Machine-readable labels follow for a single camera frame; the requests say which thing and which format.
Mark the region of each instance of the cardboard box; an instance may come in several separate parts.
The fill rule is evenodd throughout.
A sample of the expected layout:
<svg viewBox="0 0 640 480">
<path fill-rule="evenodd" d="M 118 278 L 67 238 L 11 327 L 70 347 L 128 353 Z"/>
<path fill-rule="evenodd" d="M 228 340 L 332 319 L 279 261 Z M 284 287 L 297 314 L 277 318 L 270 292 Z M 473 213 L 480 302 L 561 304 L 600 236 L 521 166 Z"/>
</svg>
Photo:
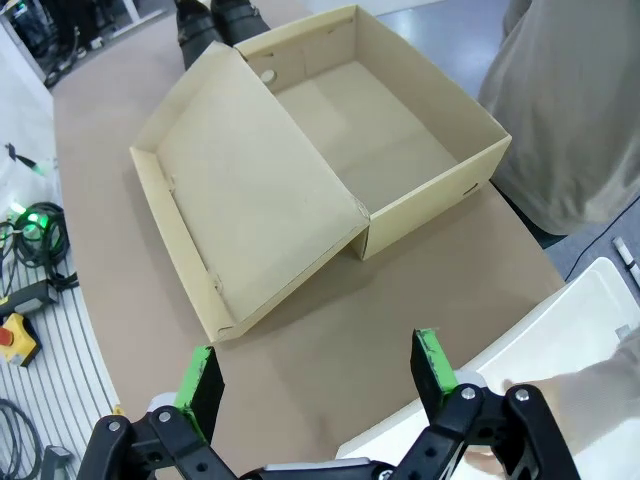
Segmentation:
<svg viewBox="0 0 640 480">
<path fill-rule="evenodd" d="M 379 252 L 486 183 L 510 137 L 359 7 L 212 45 L 131 152 L 212 341 L 351 243 Z"/>
</svg>

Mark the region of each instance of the blue floor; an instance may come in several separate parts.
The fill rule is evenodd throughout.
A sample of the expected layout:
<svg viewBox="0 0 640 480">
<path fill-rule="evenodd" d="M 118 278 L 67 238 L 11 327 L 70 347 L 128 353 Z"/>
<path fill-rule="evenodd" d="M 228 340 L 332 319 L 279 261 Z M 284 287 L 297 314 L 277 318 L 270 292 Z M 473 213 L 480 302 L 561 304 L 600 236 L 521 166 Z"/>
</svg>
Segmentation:
<svg viewBox="0 0 640 480">
<path fill-rule="evenodd" d="M 509 0 L 445 0 L 422 7 L 382 15 L 380 20 L 429 57 L 467 93 L 476 97 L 502 40 L 502 17 Z M 640 301 L 640 289 L 625 270 L 611 241 L 621 236 L 631 254 L 640 256 L 640 202 L 623 215 L 582 256 L 571 279 L 598 257 L 609 257 L 618 266 L 629 289 Z M 584 248 L 605 226 L 593 226 L 547 250 L 563 277 Z"/>
</svg>

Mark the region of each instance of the brown table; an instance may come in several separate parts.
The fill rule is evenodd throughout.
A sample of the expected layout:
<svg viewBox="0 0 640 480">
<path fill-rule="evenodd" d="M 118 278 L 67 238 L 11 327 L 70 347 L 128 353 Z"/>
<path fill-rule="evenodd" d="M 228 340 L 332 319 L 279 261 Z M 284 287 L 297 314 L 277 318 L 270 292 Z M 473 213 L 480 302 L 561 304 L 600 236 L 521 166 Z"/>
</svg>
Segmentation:
<svg viewBox="0 0 640 480">
<path fill-rule="evenodd" d="M 272 25 L 304 11 L 265 0 Z M 73 254 L 126 412 L 174 391 L 202 330 L 128 147 L 183 72 L 174 18 L 116 44 L 54 91 Z M 332 458 L 417 397 L 410 336 L 435 327 L 454 366 L 563 282 L 488 186 L 365 263 L 345 251 L 218 354 L 227 389 L 214 445 L 238 473 Z"/>
</svg>

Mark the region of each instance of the black cable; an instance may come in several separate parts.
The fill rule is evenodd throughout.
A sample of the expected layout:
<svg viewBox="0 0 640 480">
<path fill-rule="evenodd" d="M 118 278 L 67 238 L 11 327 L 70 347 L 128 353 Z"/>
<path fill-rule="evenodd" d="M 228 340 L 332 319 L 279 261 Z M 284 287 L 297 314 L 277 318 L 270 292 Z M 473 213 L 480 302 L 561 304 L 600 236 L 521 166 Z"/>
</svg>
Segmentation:
<svg viewBox="0 0 640 480">
<path fill-rule="evenodd" d="M 38 435 L 38 431 L 31 419 L 27 417 L 27 415 L 13 402 L 0 398 L 0 413 L 4 416 L 7 422 L 9 435 L 11 436 L 11 455 L 9 456 L 10 463 L 6 472 L 3 472 L 0 469 L 0 480 L 33 480 L 38 476 L 40 469 L 42 468 L 42 440 L 40 439 L 40 435 Z M 13 416 L 15 427 L 11 421 L 11 416 Z M 31 440 L 34 445 L 33 450 L 35 452 L 31 471 L 24 477 L 18 476 L 20 462 L 22 461 L 23 448 L 23 442 L 20 438 L 19 420 L 22 420 L 22 423 L 31 435 Z"/>
<path fill-rule="evenodd" d="M 578 258 L 576 258 L 576 261 L 574 262 L 573 266 L 571 267 L 571 270 L 569 270 L 569 273 L 567 273 L 567 276 L 564 277 L 564 281 L 565 282 L 567 280 L 569 280 L 569 277 L 571 276 L 573 271 L 576 269 L 576 267 L 578 266 L 578 262 L 580 261 L 582 256 L 587 252 L 587 250 L 589 250 L 594 245 L 594 243 L 596 243 L 598 240 L 600 240 L 604 236 L 604 234 L 607 233 L 611 229 L 611 227 L 613 227 L 613 225 L 618 220 L 620 220 L 620 217 L 622 217 L 625 213 L 627 213 L 629 211 L 629 209 L 631 207 L 633 207 L 639 199 L 640 199 L 640 196 L 636 197 L 636 199 L 633 202 L 631 202 L 629 205 L 627 205 L 627 207 L 623 211 L 621 211 L 616 218 L 613 219 L 613 221 L 609 224 L 609 226 L 607 228 L 605 228 L 600 235 L 598 235 L 596 238 L 594 238 L 591 241 L 591 243 L 589 243 L 589 245 L 584 247 L 584 250 L 582 250 L 582 252 L 580 252 L 580 255 L 578 255 Z"/>
<path fill-rule="evenodd" d="M 58 291 L 78 286 L 77 273 L 65 276 L 57 270 L 57 266 L 66 258 L 70 248 L 62 207 L 51 202 L 35 203 L 27 208 L 15 223 L 0 222 L 0 231 L 2 229 L 6 232 L 1 239 L 0 272 L 9 253 L 14 254 L 9 280 L 5 283 L 4 296 L 7 296 L 11 289 L 18 262 L 27 268 L 43 267 L 47 279 Z"/>
</svg>

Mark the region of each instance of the green tape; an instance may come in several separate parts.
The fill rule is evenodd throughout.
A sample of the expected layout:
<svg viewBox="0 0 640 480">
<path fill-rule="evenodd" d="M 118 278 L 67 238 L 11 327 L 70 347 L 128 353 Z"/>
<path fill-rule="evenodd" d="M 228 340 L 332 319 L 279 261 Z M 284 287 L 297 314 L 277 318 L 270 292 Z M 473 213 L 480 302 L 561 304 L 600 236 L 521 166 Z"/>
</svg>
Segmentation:
<svg viewBox="0 0 640 480">
<path fill-rule="evenodd" d="M 193 351 L 191 364 L 187 369 L 187 373 L 185 373 L 182 378 L 182 384 L 180 385 L 180 389 L 176 395 L 176 400 L 173 404 L 174 407 L 180 410 L 182 414 L 189 419 L 198 435 L 202 438 L 205 438 L 205 435 L 202 433 L 202 430 L 200 430 L 200 426 L 198 425 L 198 421 L 192 408 L 192 402 L 196 390 L 198 389 L 198 385 L 200 384 L 204 368 L 206 367 L 212 353 L 212 347 L 197 347 Z"/>
<path fill-rule="evenodd" d="M 443 395 L 448 395 L 458 386 L 458 380 L 451 368 L 447 356 L 436 338 L 436 332 L 431 329 L 418 330 L 418 338 L 431 365 L 431 369 Z"/>
</svg>

